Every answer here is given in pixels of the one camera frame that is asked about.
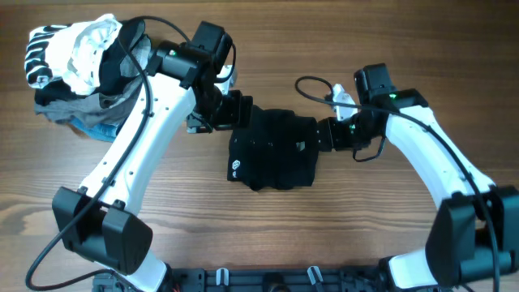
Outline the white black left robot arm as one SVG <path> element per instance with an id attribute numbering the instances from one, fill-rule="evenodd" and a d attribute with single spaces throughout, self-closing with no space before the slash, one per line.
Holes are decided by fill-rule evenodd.
<path id="1" fill-rule="evenodd" d="M 235 46 L 224 28 L 202 22 L 191 40 L 164 41 L 140 74 L 138 101 L 101 163 L 76 190 L 52 202 L 58 241 L 137 291 L 170 291 L 170 267 L 150 249 L 139 219 L 147 185 L 178 128 L 209 133 L 245 127 L 252 99 L 234 88 Z"/>

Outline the black t-shirt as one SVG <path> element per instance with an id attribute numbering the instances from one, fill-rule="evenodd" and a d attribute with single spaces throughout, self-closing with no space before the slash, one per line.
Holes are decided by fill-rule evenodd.
<path id="1" fill-rule="evenodd" d="M 315 118 L 254 105 L 249 126 L 233 130 L 230 137 L 227 179 L 253 191 L 309 187 L 318 155 Z"/>

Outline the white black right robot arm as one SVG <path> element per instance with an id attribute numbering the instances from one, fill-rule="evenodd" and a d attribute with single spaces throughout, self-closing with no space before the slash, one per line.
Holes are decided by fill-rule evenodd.
<path id="1" fill-rule="evenodd" d="M 387 291 L 467 286 L 518 270 L 518 191 L 500 187 L 448 138 L 416 89 L 400 90 L 384 64 L 354 75 L 358 98 L 340 84 L 324 103 L 334 116 L 321 121 L 320 147 L 358 152 L 374 138 L 393 144 L 431 194 L 437 213 L 424 247 L 383 260 Z"/>

